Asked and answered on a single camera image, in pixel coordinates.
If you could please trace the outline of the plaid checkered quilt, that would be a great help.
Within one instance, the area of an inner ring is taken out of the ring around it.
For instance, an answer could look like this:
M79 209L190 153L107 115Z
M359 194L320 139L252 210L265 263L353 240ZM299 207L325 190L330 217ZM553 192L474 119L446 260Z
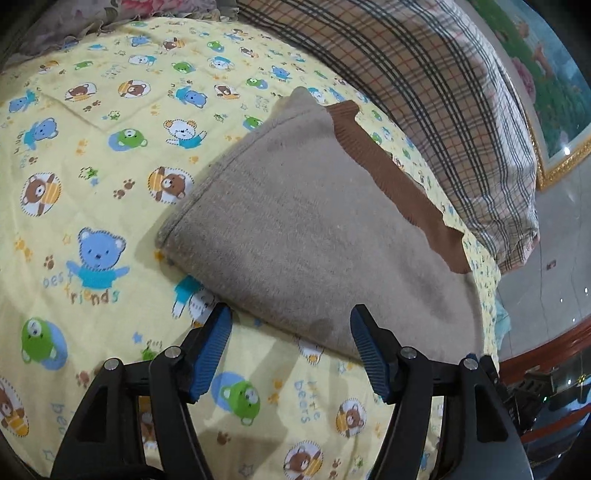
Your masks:
M537 158L495 49L453 1L242 1L243 21L303 48L408 135L503 272L539 240Z

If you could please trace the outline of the beige knit sweater brown trim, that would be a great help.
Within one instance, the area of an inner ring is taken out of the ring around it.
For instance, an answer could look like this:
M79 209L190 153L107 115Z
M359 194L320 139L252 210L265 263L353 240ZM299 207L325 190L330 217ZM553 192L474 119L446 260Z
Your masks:
M356 113L294 89L180 200L157 246L218 297L342 355L358 354L359 304L432 359L482 354L463 233Z

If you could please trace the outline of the gold framed floral painting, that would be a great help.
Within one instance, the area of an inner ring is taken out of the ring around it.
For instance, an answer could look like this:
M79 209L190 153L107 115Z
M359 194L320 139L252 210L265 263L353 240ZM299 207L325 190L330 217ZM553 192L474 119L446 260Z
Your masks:
M538 155L537 187L564 178L590 155L590 82L550 23L525 1L471 1L483 32L524 92Z

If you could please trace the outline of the light blue cloth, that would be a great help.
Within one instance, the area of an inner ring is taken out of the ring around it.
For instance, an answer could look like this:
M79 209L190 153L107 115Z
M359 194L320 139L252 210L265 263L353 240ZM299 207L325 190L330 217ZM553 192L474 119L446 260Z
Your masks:
M504 337L511 331L511 318L499 299L496 300L494 329L497 348L501 349Z

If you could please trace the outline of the floral ruffled pillow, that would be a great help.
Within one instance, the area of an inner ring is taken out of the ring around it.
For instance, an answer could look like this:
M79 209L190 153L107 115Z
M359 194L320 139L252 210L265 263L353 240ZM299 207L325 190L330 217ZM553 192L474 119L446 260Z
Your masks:
M153 16L235 19L235 1L3 1L1 49L36 56L89 32Z

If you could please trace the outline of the yellow cartoon bear bedsheet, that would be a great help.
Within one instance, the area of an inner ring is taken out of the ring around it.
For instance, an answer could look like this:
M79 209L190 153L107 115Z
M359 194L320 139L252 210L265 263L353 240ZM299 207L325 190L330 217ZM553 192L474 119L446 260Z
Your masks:
M211 297L154 245L179 195L303 86L356 120L463 221L411 140L325 62L243 24L153 18L1 76L1 432L41 475L94 374L149 360ZM391 417L362 367L235 313L190 408L218 479L365 479Z

